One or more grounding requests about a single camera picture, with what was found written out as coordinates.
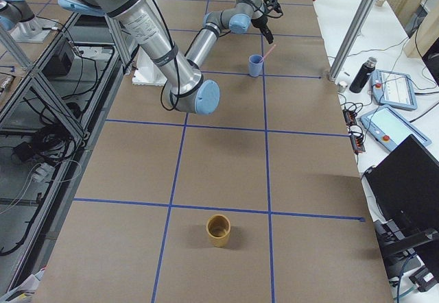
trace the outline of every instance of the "white label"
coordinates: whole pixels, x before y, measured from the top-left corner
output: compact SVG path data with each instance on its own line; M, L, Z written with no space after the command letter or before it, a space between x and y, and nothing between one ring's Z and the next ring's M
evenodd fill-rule
M424 277L424 280L425 280L425 282L429 282L431 279L433 279L434 277L433 277L433 275L432 274L427 274L425 277Z
M142 14L133 22L124 23L127 30L139 44L144 44L158 33L158 28L148 14Z

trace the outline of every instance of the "metal frame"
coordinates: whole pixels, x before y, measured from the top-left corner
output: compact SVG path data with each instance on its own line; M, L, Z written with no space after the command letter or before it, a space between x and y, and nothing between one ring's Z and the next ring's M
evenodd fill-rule
M361 0L361 3L358 6L357 12L355 13L354 19L352 20L351 26L344 37L342 45L338 50L337 56L334 59L331 70L328 74L328 79L332 82L335 81L338 74L342 70L343 64L346 61L349 52L354 45L355 40L357 39L358 33L363 27L364 21L369 15L372 6L374 5L376 0Z

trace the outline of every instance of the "table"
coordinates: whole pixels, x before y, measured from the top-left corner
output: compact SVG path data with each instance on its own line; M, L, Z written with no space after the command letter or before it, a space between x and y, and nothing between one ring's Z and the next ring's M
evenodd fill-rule
M360 1L361 0L316 0L314 3L328 56L335 56L337 54ZM395 72L408 73L419 88L434 87L436 83L431 82L433 78L428 70L425 69L423 61L421 59L407 58L404 53L401 54L406 41L407 34L401 27L401 24L398 22L397 17L394 15L388 3L385 3L383 7L373 6L350 54L356 54L369 49L387 49L387 47L392 45L401 44L386 51L364 52L357 56L347 58L344 68L340 72L336 82L345 80L351 83L360 66L368 57L374 56L378 59L377 69L394 69ZM437 90L439 90L439 88L435 87L434 89L423 90L422 92L433 92ZM343 95L347 101L361 102L363 104L369 104L371 101L370 91L368 91L367 87L365 87L360 94L352 93L348 89ZM398 110L398 112L408 120L414 119L430 106L434 105L438 100L438 96L416 96L416 100L418 102L417 110ZM359 113L359 116L374 110L376 107L377 103L373 101L369 106L364 107ZM413 122L421 132L424 132L432 140L432 144L429 145L427 149L437 159L439 159L438 117L439 108L434 108L423 118ZM367 135L365 148L366 153L359 155L358 170L360 173L372 165L378 165L388 155L388 151L381 144L376 142L370 134ZM375 199L372 197L372 191L366 180L363 180L363 186L366 196L368 197L372 218L374 220L380 219L384 221L381 213L378 211ZM407 288L411 286L411 282L406 277L402 284ZM416 293L416 295L411 294L407 296L404 302L437 302L438 298L439 286L436 285L432 290L426 293Z
M158 1L181 50L234 2ZM312 1L279 1L262 76L247 75L268 50L256 30L213 48L211 116L124 79L33 302L392 302Z

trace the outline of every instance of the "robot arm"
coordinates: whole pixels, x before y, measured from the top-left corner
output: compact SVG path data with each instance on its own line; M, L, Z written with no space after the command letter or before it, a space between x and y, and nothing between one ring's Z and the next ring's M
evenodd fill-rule
M16 24L27 37L35 36L42 30L26 0L0 0L0 25L9 31Z
M213 80L204 81L199 68L220 32L245 33L252 22L265 15L262 0L237 0L235 8L205 16L204 27L185 57L172 42L146 0L58 0L68 10L120 21L167 78L164 98L183 112L210 114L220 101Z

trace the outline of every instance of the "black cable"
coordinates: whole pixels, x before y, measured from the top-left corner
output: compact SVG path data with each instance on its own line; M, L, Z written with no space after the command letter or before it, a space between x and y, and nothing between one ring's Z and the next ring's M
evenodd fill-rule
M270 15L270 12L266 12L265 10L262 10L261 7L264 6L264 3L261 4L261 7L258 7L251 0L240 0L240 1L242 1L242 2L252 6L254 8L254 11L260 11L263 15L265 15L267 17L270 17L271 19L279 19L279 18L281 18L283 16L283 13L281 13L281 15L279 15L279 16L272 16L272 15Z
M369 52L369 51L387 51L388 49L391 49L393 47L399 46L400 44L404 43L407 39L408 38L404 38L400 43L397 43L395 45L389 46L389 47L387 47L385 49L368 49L368 50L365 50L365 51L359 51L358 53L355 53L355 54L349 54L347 57L349 58L351 56L357 56L357 55L359 55L361 53L366 53L366 52Z
M96 85L97 85L97 83L98 83L98 81L99 81L99 74L98 74L98 70L97 70L97 62L96 62L96 60L94 60L94 59L92 59L92 58L85 58L85 57L81 57L81 59L85 59L85 60L93 61L93 63L94 63L94 67L95 67L95 83L93 84L93 86L92 86L91 88L89 88L89 89L87 89L87 90L85 90L85 91L83 91L83 92L80 92L80 93L77 93L77 92L76 92L76 90L78 89L78 84L80 83L80 81L81 81L81 79L82 79L82 74L83 74L83 71L84 71L84 67L83 67L83 66L84 66L84 63L82 63L82 65L81 65L81 74L80 74L80 78L79 78L79 80L78 80L78 82L77 82L77 84L76 84L75 90L73 91L72 94L68 94L68 95L63 96L62 99L70 99L70 98L73 97L73 96L79 96L79 95L83 95L83 94L86 94L86 93L88 93L88 92L91 92L92 90L95 89L95 87L96 87ZM103 73L105 73L105 70L108 68L108 64L109 64L109 63L110 63L110 62L107 62L107 66L106 66L106 68L104 69Z
M220 35L219 35L219 38L224 37L224 36L227 36L227 35L230 34L231 32L232 32L232 30L227 31L227 32L225 32L225 33L223 33L223 34L220 34Z
M12 254L13 252L17 251L22 246L22 244L25 243L25 240L26 240L27 236L29 235L30 229L34 225L35 219L38 216L41 208L43 207L44 201L46 200L46 196L47 196L47 194L40 200L40 203L38 204L38 207L36 208L34 214L32 215L32 218L28 222L26 222L27 227L26 227L25 233L21 237L21 239L15 243L15 246L13 248L11 248L10 250L7 250L6 252L3 251L4 247L2 247L0 249L0 256L7 256L7 255Z
M165 29L166 29L166 33L167 33L167 36L168 36L169 44L171 45L171 49L173 49L174 46L175 46L175 44L174 44L174 42L173 42L173 40L172 40L171 34L169 33L169 28L167 27L167 24L166 24L165 18L163 17L163 14L162 14L162 12L160 11L160 8L158 7L156 0L151 0L151 1L152 1L152 3L154 4L155 8L157 9L158 14L160 15L160 18L161 18L161 20L162 20L162 22L163 22L163 25L165 26ZM165 104L163 103L163 91L165 90L165 86L166 86L166 84L163 85L162 91L161 91L161 93L160 93L160 103L161 103L162 107L163 107L166 111L172 111L172 110L175 110L176 107L177 107L177 104L178 104L178 100L180 99L180 71L179 71L179 69L178 69L177 58L174 58L174 66L175 66L175 68L176 68L176 72L177 72L178 92L177 92L177 98L176 98L176 102L175 102L175 103L172 101L172 99L170 99L170 102L171 102L172 108L167 108L167 107L165 106Z
M388 78L389 78L390 74L393 73L393 70L395 69L395 66L396 66L397 62L398 62L399 59L401 58L401 55L403 55L404 45L403 45L403 47L401 48L401 52L399 53L399 56L396 58L395 63L394 63L393 66L392 66L392 70L390 70L390 72L389 72ZM383 85L383 90L385 90L385 84L386 84L388 81L390 82L390 81L392 81L392 80L397 80L397 79L399 79L399 78L391 79L391 80L386 80L385 82L383 82L383 83L382 83L382 85ZM382 96L379 98L378 104L381 104L381 100L383 99L383 97L384 97L384 94L382 94ZM375 109L375 111L372 113L372 116L370 116L370 118L369 118L369 125L368 125L368 127L367 127L367 129L366 129L366 132L364 133L364 141L363 141L363 144L366 142L366 138L367 138L366 135L367 135L367 133L369 133L370 125L372 124L372 118L373 118L373 116L375 116L375 114L377 113L378 109L379 109L379 107L378 107L377 109Z
M185 57L187 56L187 52L191 50L191 48L192 48L192 46L193 46L193 43L195 42L196 38L200 35L200 33L201 33L201 31L202 31L203 29L204 29L204 28L202 27L202 28L200 29L200 31L197 32L197 34L195 35L195 37L193 38L193 40L191 41L191 44L189 45L189 47L188 47L187 50L186 50Z
M43 114L43 111L38 111L33 105L31 105L31 103L29 102L29 100L28 99L26 99L25 97L23 97L23 100L26 102L26 104L32 109L32 111L34 111L38 116L39 116L39 119L40 119L40 121L41 121L41 123L43 124L43 125L47 125L47 123L45 123L44 121L43 121L43 119L46 119L46 121L48 121L49 123L54 123L53 121L52 121L52 119L50 119L50 118L48 118L47 116L45 116L44 114Z
M438 92L430 92L430 93L414 93L415 95L419 96L419 95L434 95L434 94L439 94Z
M399 272L399 279L398 279L398 287L396 289L396 303L399 303L399 291L401 289L401 280L403 278L405 267L407 267L407 264L410 262L410 260L416 256L416 253L410 254L404 261L403 266L401 267L401 270Z
M337 93L339 96L341 96L341 97L343 97L344 98L344 103L343 104L346 104L346 102L348 101L347 100L347 98L346 98L346 96L344 96L343 94L340 94L340 93Z
M76 82L75 89L73 89L73 94L76 93L76 90L78 89L78 87L80 85L83 72L84 72L84 59L81 58L81 73L80 73L80 77L78 78L78 81Z
M73 42L73 37L72 37L70 31L67 29L67 27L64 24L62 24L61 22L52 20L52 19L48 19L47 17L39 16L39 15L37 16L37 18L43 19L43 20L47 20L47 21L51 21L51 22L54 22L54 23L57 23L57 24L61 25L61 28L70 36L70 40Z
M428 112L432 111L436 106L439 106L439 101L436 102L436 104L434 104L433 106L431 106L427 111L425 111L424 113L422 113L420 116L417 116L415 119L410 120L410 123L413 123L414 121L418 120L419 118L422 118L423 116L425 116Z
M0 72L2 75L11 75L10 73L6 73L6 72Z

